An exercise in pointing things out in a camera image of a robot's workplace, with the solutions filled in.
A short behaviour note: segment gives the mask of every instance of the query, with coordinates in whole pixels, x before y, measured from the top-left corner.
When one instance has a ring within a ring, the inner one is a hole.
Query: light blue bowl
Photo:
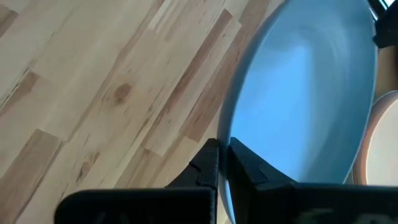
[[[376,82],[366,0],[291,0],[258,30],[221,110],[220,190],[233,208],[226,147],[238,138],[297,182],[342,184],[351,170]]]

